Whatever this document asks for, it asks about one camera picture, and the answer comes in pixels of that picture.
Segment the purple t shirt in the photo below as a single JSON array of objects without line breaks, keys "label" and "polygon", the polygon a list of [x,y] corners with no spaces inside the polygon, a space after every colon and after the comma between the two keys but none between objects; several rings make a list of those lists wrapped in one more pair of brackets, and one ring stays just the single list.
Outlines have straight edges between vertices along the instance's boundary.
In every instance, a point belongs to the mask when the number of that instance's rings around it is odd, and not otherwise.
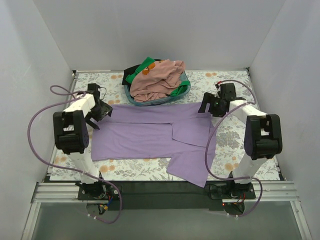
[{"label": "purple t shirt", "polygon": [[215,157],[210,113],[201,103],[156,106],[112,105],[91,140],[93,161],[169,158],[167,173],[204,187]]}]

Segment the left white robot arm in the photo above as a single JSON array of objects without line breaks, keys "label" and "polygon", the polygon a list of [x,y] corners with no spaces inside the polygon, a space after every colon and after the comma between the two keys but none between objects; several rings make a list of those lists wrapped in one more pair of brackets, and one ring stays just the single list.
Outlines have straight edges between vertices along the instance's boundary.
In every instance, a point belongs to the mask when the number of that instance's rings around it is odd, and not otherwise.
[{"label": "left white robot arm", "polygon": [[96,123],[106,116],[110,117],[113,111],[110,105],[100,99],[100,89],[98,84],[89,83],[85,96],[78,93],[79,100],[53,114],[55,146],[68,155],[76,169],[81,171],[79,186],[95,200],[103,199],[107,195],[107,189],[101,172],[89,153],[90,136],[87,126],[99,130]]}]

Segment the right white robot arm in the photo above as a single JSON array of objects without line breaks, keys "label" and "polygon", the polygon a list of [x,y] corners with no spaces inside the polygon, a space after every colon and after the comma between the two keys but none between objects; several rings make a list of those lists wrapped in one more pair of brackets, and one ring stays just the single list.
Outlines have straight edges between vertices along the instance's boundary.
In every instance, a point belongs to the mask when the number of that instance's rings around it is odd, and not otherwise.
[{"label": "right white robot arm", "polygon": [[254,196],[253,181],[259,168],[283,149],[280,117],[255,108],[256,99],[248,101],[236,93],[236,80],[222,80],[215,84],[217,93],[206,92],[199,113],[209,112],[223,121],[233,115],[245,124],[244,155],[238,167],[227,178],[216,176],[206,185],[214,200],[244,199]]}]

